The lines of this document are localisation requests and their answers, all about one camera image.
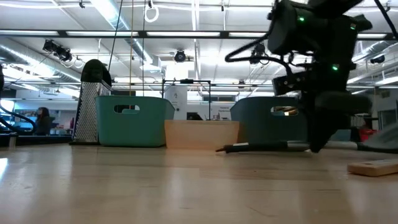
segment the ceiling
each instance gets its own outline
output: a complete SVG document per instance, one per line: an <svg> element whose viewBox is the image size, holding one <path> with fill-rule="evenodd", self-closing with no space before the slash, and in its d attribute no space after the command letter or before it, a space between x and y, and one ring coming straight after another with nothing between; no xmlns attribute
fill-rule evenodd
<svg viewBox="0 0 398 224"><path fill-rule="evenodd" d="M159 18L154 22L144 20L144 8L141 5L144 1L131 0L123 1L122 16L127 24L132 26L133 30L193 30L192 22L192 1L191 0L153 0L155 6L159 6ZM200 12L198 15L198 25L196 30L239 30L239 31L267 31L269 21L266 19L270 11L271 0L200 0ZM226 8L231 10L221 11L221 4L224 2ZM0 4L16 4L18 6L77 6L79 1L74 0L19 0L5 1L0 0ZM95 7L90 7L90 1L83 1L86 5L84 9L80 7L68 7L63 9L28 9L17 7L0 6L2 19L0 20L0 29L41 29L41 30L112 30L110 24L99 13ZM392 1L392 9L389 15L396 26L398 26L398 2ZM363 13L373 24L370 32L390 32L390 28L377 10L373 0L365 0L358 7L352 9L348 14L353 16ZM154 16L154 10L148 11L148 17ZM12 37L13 41L20 43L27 48L36 51L42 55L47 54L42 50L45 39L36 37ZM87 62L90 59L98 58L103 63L109 65L111 60L110 52L113 48L113 39L102 39L100 44L98 39L71 39L71 38L53 38L53 40L71 49L71 53L78 56L82 61ZM195 43L193 39L140 39L144 50L152 55L159 56L163 62L170 62L171 52L177 49L184 49L185 53L195 58ZM224 57L226 54L238 47L250 42L251 40L236 39L198 39L198 52L200 54L200 75L202 80L211 80L220 83L237 83L240 79L246 83L269 83L273 77L285 74L283 69L277 63L270 63L266 66L251 67L248 62L226 63ZM375 41L363 41L362 48L366 48ZM114 42L113 58L111 61L110 73L114 77L128 77L130 68L132 76L145 82L160 81L161 73L144 72L139 68L141 66L138 60L131 61L130 46L123 39L116 39ZM390 54L386 61L395 62L395 49L390 49ZM296 58L298 61L304 61L305 57ZM351 76L366 72L366 69L376 69L381 65L369 65L366 63L358 65L357 71ZM69 69L77 73L81 68L71 66ZM195 78L195 71L189 71L189 78Z"/></svg>

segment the black wire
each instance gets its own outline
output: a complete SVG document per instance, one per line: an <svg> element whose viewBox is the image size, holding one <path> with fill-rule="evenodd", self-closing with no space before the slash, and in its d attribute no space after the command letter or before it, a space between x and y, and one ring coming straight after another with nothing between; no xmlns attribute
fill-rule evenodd
<svg viewBox="0 0 398 224"><path fill-rule="evenodd" d="M144 0L144 19L143 19L143 24L142 24L142 30L145 31L145 15L146 15L146 7L147 7L147 0ZM142 58L142 96L145 96L145 88L144 88L144 44L145 44L145 38L142 38L142 53L141 53L141 58Z"/></svg>
<svg viewBox="0 0 398 224"><path fill-rule="evenodd" d="M391 28L392 34L394 34L394 37L398 40L398 32L396 30L396 27L392 23L392 21L391 21L390 17L388 16L386 10L384 9L383 5L380 3L379 0L374 0L374 2L376 3L377 7L380 9L381 14L384 16L388 26Z"/></svg>
<svg viewBox="0 0 398 224"><path fill-rule="evenodd" d="M268 56L255 56L255 57L241 57L241 58L232 58L237 54L240 54L241 52L244 52L245 50L256 46L257 44L260 44L261 42L263 42L264 40L267 40L269 37L269 34L272 32L274 28L274 21L271 21L271 24L269 26L269 31L263 35L262 37L258 38L257 40L248 43L240 48L238 48L237 50L232 51L231 53L229 53L226 57L225 57L225 61L226 62L243 62L243 61L248 61L248 60L269 60L271 62L277 62L279 64L281 64L283 67L285 67L286 69L286 75L287 76L291 76L293 75L292 69L289 66L288 63L284 62L281 59L277 59L277 58L273 58L273 57L268 57Z"/></svg>
<svg viewBox="0 0 398 224"><path fill-rule="evenodd" d="M115 30L114 37L113 37L113 45L112 45L112 51L111 51L111 59L109 60L108 72L111 72L111 62L112 62L112 56L113 56L113 50L114 50L114 43L116 41L116 35L118 34L119 21L120 21L120 16L121 16L121 13L122 13L122 6L123 6L123 0L120 2L118 24L116 24L116 30Z"/></svg>
<svg viewBox="0 0 398 224"><path fill-rule="evenodd" d="M268 64L269 64L269 60L268 60L266 63L262 63L261 60L260 60L260 64L261 64L261 65L268 65Z"/></svg>
<svg viewBox="0 0 398 224"><path fill-rule="evenodd" d="M19 114L17 114L17 113L13 113L13 112L11 112L11 111L8 111L8 110L6 110L5 108L3 108L1 105L0 105L0 109L2 109L2 110L3 110L4 112L6 112L7 114L10 114L10 115L13 115L13 116L15 116L15 117L18 117L18 118L20 118L20 119L26 120L26 121L29 122L29 123L32 125L32 127L33 127L32 130L30 130L30 131L23 131L23 130L20 130L20 129L16 128L16 127L13 127L11 124L7 123L7 121L5 121L2 117L0 117L0 123L2 123L3 125L5 125L5 127L9 128L11 131L14 131L14 132L16 132L16 133L18 133L18 134L34 134L34 133L36 132L36 129L37 129L36 124L35 124L34 121L32 121L31 119L26 118L26 117L23 116L23 115L19 115Z"/></svg>
<svg viewBox="0 0 398 224"><path fill-rule="evenodd" d="M19 77L17 80L12 81L10 84L8 84L8 86L4 86L4 87L2 88L2 90L4 90L4 89L10 87L12 84L15 84L15 82L18 82L21 78L22 78L22 77Z"/></svg>

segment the ceiling pipe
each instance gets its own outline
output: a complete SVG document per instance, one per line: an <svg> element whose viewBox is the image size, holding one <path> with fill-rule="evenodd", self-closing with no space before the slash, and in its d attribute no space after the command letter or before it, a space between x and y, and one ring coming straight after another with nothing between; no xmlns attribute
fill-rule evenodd
<svg viewBox="0 0 398 224"><path fill-rule="evenodd" d="M385 65L385 66L383 66L383 67L380 67L380 68L378 68L378 69L376 69L376 70L373 70L373 71L371 71L371 72L368 72L368 73L366 73L366 74L358 75L357 77L350 78L350 79L348 80L347 84L355 83L355 82L357 82L357 81L359 81L359 80L362 80L362 79L367 78L367 77L371 77L371 76L373 76L373 75L378 75L378 74L380 74L382 71L388 70L388 69L393 68L393 67L396 67L396 66L398 66L398 62L394 62L394 63L391 63L391 64L389 64L389 65Z"/></svg>
<svg viewBox="0 0 398 224"><path fill-rule="evenodd" d="M353 62L360 62L363 60L369 60L376 57L380 57L388 53L388 51L398 45L397 41L394 40L382 40L372 44L371 46L365 48L362 52L353 56Z"/></svg>
<svg viewBox="0 0 398 224"><path fill-rule="evenodd" d="M58 62L37 53L11 39L0 39L0 63L13 63L27 66L27 70L43 77L60 75L64 80L80 82L80 74L60 65Z"/></svg>
<svg viewBox="0 0 398 224"><path fill-rule="evenodd" d="M129 24L125 18L120 15L119 26L118 17L119 9L114 0L90 0L93 6L98 12L105 18L105 20L112 26L114 30L118 27L118 30L131 30ZM124 41L132 46L132 49L138 57L144 61L144 63L152 64L153 56L148 54L139 43L137 39L125 38Z"/></svg>

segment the wooden board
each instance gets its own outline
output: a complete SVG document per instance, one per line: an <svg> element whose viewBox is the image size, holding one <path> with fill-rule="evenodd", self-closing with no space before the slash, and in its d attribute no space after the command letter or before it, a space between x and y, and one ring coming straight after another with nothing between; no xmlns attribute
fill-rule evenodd
<svg viewBox="0 0 398 224"><path fill-rule="evenodd" d="M166 145L171 149L216 150L238 142L237 121L165 121Z"/></svg>
<svg viewBox="0 0 398 224"><path fill-rule="evenodd" d="M384 159L348 164L348 172L352 174L379 177L382 175L398 173L398 159Z"/></svg>

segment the window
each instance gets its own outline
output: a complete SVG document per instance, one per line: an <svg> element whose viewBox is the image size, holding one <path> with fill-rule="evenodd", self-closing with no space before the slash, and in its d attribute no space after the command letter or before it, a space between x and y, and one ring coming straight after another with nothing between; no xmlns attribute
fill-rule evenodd
<svg viewBox="0 0 398 224"><path fill-rule="evenodd" d="M236 96L211 96L212 102L235 102ZM203 96L203 101L209 101L209 96Z"/></svg>
<svg viewBox="0 0 398 224"><path fill-rule="evenodd" d="M14 109L14 102L13 101L11 101L11 100L1 100L0 101L0 103L1 103L1 106L4 108L4 109L6 109L6 110L8 110L8 111L13 111L13 109Z"/></svg>

